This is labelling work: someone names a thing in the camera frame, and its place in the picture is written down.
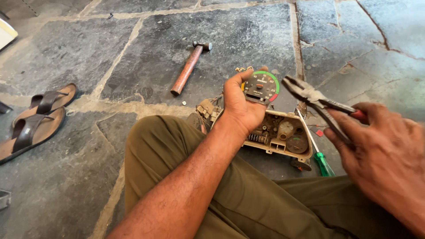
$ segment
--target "sandal strap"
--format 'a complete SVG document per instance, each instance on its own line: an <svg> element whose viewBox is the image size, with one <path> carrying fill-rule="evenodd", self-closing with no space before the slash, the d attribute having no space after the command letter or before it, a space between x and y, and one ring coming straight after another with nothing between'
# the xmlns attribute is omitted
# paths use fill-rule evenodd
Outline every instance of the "sandal strap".
<svg viewBox="0 0 425 239"><path fill-rule="evenodd" d="M35 114L16 122L12 134L12 139L16 138L12 153L32 145L34 133L44 118L54 120L53 117L48 115Z"/></svg>
<svg viewBox="0 0 425 239"><path fill-rule="evenodd" d="M31 108L38 106L36 114L46 114L52 110L53 103L59 95L69 95L67 92L46 91L31 98Z"/></svg>

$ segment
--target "screwdriver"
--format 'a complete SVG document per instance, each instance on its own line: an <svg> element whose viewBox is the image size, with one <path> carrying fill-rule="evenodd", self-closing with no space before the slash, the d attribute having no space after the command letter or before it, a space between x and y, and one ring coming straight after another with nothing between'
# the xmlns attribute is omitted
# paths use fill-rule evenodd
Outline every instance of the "screwdriver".
<svg viewBox="0 0 425 239"><path fill-rule="evenodd" d="M310 129L307 128L307 124L304 121L304 118L301 116L300 111L298 110L298 108L295 108L296 111L298 112L298 115L300 116L301 120L303 121L304 127L306 127L306 130L310 136L310 139L312 140L312 144L314 146L314 149L316 150L316 153L314 154L314 158L316 159L317 163L320 166L320 172L322 173L323 177L333 177L335 176L334 171L332 170L331 166L329 166L329 164L326 162L326 157L325 155L319 151L319 148L317 148L316 142L312 137L312 134L310 133Z"/></svg>

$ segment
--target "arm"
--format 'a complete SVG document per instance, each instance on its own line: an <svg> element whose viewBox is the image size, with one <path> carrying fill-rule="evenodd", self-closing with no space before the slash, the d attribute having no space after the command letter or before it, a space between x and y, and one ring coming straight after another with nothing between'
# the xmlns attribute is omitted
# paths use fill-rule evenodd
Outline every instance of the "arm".
<svg viewBox="0 0 425 239"><path fill-rule="evenodd" d="M195 236L226 168L264 118L266 106L245 101L240 88L242 79L251 73L239 73L224 84L225 111L211 132L187 160L137 203L108 238Z"/></svg>
<svg viewBox="0 0 425 239"><path fill-rule="evenodd" d="M330 111L356 145L351 150L331 129L325 135L341 155L345 171L372 201L425 238L424 129L381 104L353 106L365 112L361 127L345 114Z"/></svg>

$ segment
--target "white object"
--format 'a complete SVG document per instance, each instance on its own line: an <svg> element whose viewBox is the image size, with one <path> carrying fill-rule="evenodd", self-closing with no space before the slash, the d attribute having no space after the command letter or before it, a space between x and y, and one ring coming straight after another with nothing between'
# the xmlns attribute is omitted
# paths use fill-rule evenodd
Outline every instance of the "white object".
<svg viewBox="0 0 425 239"><path fill-rule="evenodd" d="M9 44L18 36L18 32L7 22L0 19L0 49Z"/></svg>

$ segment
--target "sandal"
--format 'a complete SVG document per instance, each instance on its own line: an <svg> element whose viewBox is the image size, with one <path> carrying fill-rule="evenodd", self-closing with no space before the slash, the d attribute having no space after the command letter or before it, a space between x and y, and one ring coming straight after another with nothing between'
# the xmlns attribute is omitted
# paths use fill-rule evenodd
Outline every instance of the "sandal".
<svg viewBox="0 0 425 239"><path fill-rule="evenodd" d="M50 115L35 114L19 119L13 129L12 138L0 143L0 165L53 137L65 120L64 107Z"/></svg>
<svg viewBox="0 0 425 239"><path fill-rule="evenodd" d="M31 98L29 109L18 115L12 122L12 128L20 119L35 114L50 114L59 107L68 106L77 97L78 88L75 84L67 84L57 91L46 91L44 94L34 95Z"/></svg>

